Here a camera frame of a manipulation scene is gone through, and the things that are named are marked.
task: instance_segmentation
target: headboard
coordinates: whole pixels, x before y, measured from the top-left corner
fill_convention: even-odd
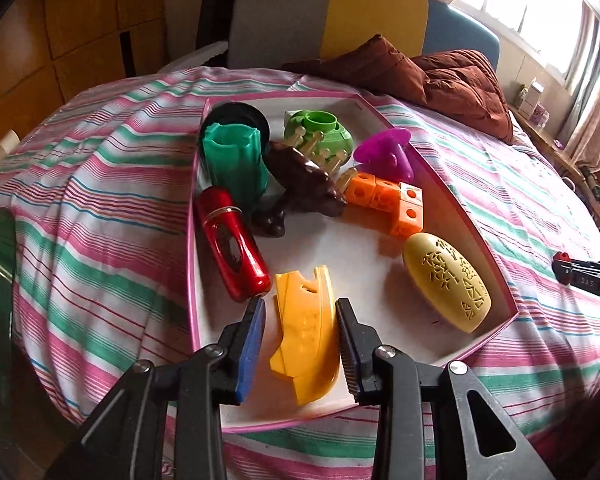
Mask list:
[[[470,48],[495,68],[498,37],[436,0],[235,0],[229,68],[333,59],[382,34],[408,57]]]

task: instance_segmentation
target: yellow headboard panel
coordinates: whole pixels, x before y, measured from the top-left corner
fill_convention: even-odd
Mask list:
[[[320,57],[350,52],[375,34],[407,57],[419,56],[428,13],[429,0],[329,0]]]

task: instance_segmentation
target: metal screw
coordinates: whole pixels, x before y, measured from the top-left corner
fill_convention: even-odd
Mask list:
[[[224,348],[222,348],[220,345],[209,345],[205,347],[205,352],[211,357],[220,357],[222,354],[224,354]]]
[[[395,348],[389,345],[382,345],[376,348],[376,355],[384,359],[391,359],[395,356]]]
[[[139,361],[136,361],[133,364],[132,368],[136,374],[145,374],[151,369],[153,365],[154,364],[151,361],[148,361],[147,359],[140,359]]]
[[[464,364],[462,361],[451,361],[449,363],[449,370],[451,370],[456,375],[464,375],[468,368],[466,367],[466,364]]]

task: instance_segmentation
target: brown down blanket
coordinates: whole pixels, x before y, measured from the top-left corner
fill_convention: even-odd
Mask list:
[[[513,125],[495,72],[477,50],[408,58],[376,34],[336,59],[287,63],[282,70],[315,75],[440,112],[510,144]]]

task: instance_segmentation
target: striped bedsheet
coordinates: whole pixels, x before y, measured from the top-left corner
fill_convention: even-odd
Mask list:
[[[190,353],[185,226],[205,99],[314,89],[352,91],[275,70],[122,80],[80,94],[4,160],[0,206],[15,214],[20,264],[14,338],[69,420],[84,420],[136,359]],[[550,267],[558,250],[600,260],[592,219],[523,136],[506,146],[434,112],[363,95],[412,131],[500,264],[520,316],[467,362],[542,444],[567,403],[599,378],[600,299],[559,285]],[[230,477],[369,478],[377,418],[355,408],[288,430],[228,434]],[[430,415],[426,422],[431,475]]]

